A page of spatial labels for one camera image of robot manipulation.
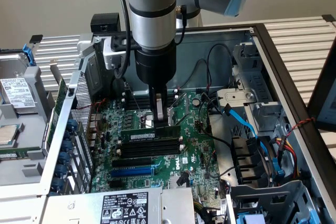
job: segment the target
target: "robotic arm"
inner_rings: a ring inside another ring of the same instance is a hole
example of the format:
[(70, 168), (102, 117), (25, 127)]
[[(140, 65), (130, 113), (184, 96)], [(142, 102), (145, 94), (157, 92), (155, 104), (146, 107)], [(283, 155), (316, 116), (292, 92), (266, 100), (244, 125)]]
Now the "robotic arm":
[(201, 8), (237, 16), (244, 2), (245, 0), (129, 0), (132, 36), (139, 45), (135, 51), (136, 73), (149, 86), (155, 127), (168, 125), (166, 84), (176, 72), (176, 3), (187, 7), (185, 18), (188, 19), (198, 14)]

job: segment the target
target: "blue pcie slot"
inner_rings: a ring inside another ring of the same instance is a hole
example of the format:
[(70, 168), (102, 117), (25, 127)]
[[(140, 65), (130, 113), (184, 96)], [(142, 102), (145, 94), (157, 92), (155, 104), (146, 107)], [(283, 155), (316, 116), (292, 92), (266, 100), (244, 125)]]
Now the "blue pcie slot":
[(112, 170), (111, 177), (127, 177), (127, 176), (141, 176), (141, 175), (154, 175), (154, 168), (150, 166), (137, 167), (129, 169)]

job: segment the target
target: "warning label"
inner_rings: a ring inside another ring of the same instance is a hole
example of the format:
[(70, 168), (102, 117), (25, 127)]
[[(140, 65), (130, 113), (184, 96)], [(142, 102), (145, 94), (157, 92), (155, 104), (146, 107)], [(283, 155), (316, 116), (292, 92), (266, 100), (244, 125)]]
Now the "warning label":
[(9, 102), (14, 108), (35, 107), (33, 97), (25, 78), (1, 79), (0, 81)]
[(101, 224), (147, 224), (148, 193), (106, 195)]

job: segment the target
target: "beige wall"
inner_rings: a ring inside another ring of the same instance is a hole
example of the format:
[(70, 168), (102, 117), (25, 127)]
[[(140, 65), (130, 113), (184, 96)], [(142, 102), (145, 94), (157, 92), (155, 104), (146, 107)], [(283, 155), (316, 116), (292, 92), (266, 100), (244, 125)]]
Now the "beige wall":
[[(21, 47), (33, 34), (89, 32), (93, 14), (104, 12), (121, 13), (120, 0), (0, 0), (0, 48)], [(335, 0), (247, 0), (233, 19), (202, 12), (204, 24), (322, 14), (336, 16)]]

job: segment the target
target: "black frame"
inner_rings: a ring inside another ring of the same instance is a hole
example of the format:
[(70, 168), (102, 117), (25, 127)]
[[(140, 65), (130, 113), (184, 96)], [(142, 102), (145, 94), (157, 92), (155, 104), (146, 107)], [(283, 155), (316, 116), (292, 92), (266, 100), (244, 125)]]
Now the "black frame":
[[(328, 57), (324, 63), (313, 94), (308, 103), (309, 114), (318, 119), (325, 100), (327, 99), (331, 87), (336, 81), (336, 38), (331, 46)], [(336, 132), (336, 124), (316, 121), (316, 126), (325, 131)]]
[[(250, 28), (254, 29), (254, 35), (258, 38), (271, 69), (279, 83), (280, 89), (288, 103), (289, 109), (296, 123), (309, 118), (307, 107), (303, 102), (299, 91), (297, 90), (280, 54), (274, 45), (264, 24), (248, 25), (224, 25), (212, 27), (187, 28), (188, 31), (210, 31), (219, 29)], [(333, 160), (320, 132), (313, 122), (299, 127), (299, 131), (305, 141), (307, 149), (312, 157), (313, 162), (321, 176), (323, 184), (329, 194), (329, 197), (336, 207), (336, 163)]]

